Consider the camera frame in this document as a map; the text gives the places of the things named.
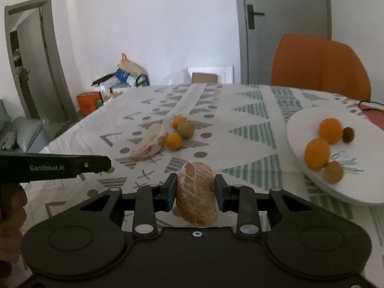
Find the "person's left hand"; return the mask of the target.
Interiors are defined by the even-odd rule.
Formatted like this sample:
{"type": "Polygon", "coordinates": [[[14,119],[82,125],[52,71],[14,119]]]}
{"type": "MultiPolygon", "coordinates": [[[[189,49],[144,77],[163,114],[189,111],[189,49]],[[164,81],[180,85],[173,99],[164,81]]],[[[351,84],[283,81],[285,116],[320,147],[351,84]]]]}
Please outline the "person's left hand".
{"type": "Polygon", "coordinates": [[[9,276],[11,265],[19,261],[26,204],[27,195],[20,184],[1,187],[1,278],[9,276]]]}

